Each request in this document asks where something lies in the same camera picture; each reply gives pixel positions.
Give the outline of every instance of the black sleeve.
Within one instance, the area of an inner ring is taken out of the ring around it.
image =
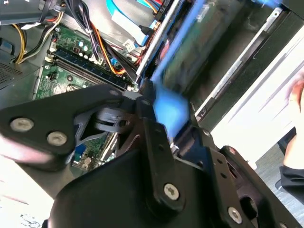
[[[282,187],[304,204],[304,170],[280,167]]]

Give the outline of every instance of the person's hand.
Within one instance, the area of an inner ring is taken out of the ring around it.
[[[304,80],[295,84],[289,97],[289,108],[298,136],[304,136]]]
[[[284,165],[304,169],[304,80],[297,82],[289,97],[289,109],[295,124],[296,136],[289,142]]]

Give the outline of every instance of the orange wire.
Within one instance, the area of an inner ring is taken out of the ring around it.
[[[52,18],[52,19],[47,19],[46,21],[50,21],[50,22],[53,22],[53,21],[55,21],[57,19],[57,17],[55,17],[55,18]]]
[[[114,69],[114,67],[112,66],[111,61],[110,61],[110,59],[109,59],[109,56],[108,56],[107,53],[106,53],[104,44],[103,44],[102,41],[101,41],[100,35],[99,35],[99,33],[98,33],[98,30],[96,29],[96,27],[94,26],[93,23],[91,23],[91,25],[92,25],[92,28],[93,28],[95,34],[96,34],[97,37],[98,37],[98,43],[99,43],[100,49],[101,49],[101,51],[102,51],[102,53],[103,53],[103,55],[104,55],[104,57],[105,57],[105,59],[106,59],[108,65],[109,65],[110,69],[112,70],[112,72],[113,72],[114,74],[122,75],[123,73],[126,72],[125,69],[122,69],[122,70],[120,70],[120,71],[116,71],[116,70]]]
[[[150,8],[153,10],[155,14],[157,13],[157,9],[148,0],[144,0],[144,2],[150,6]]]

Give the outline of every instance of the vent grille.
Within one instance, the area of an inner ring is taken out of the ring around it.
[[[12,80],[15,76],[19,75],[22,75],[21,71],[18,71],[0,62],[0,85]]]

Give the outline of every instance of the yellow wire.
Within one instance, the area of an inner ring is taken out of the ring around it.
[[[156,8],[148,0],[144,0],[144,1],[151,7],[151,9],[154,11],[154,13],[157,13]]]
[[[21,29],[16,25],[13,24],[13,26],[16,28],[16,30],[18,31],[19,35],[20,35],[20,41],[21,41],[21,47],[20,47],[20,53],[18,55],[18,58],[16,60],[16,63],[18,63],[24,56],[24,51],[25,51],[25,41],[24,41],[24,37],[22,34]]]

